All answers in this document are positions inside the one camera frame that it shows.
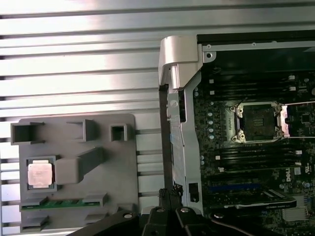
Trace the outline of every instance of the green circuit board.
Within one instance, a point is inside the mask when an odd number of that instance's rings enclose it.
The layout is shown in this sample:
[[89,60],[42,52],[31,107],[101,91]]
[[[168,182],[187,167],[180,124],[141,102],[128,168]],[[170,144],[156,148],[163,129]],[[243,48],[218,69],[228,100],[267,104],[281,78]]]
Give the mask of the green circuit board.
[[315,235],[314,88],[313,72],[202,71],[193,102],[205,215],[228,208],[285,236]]

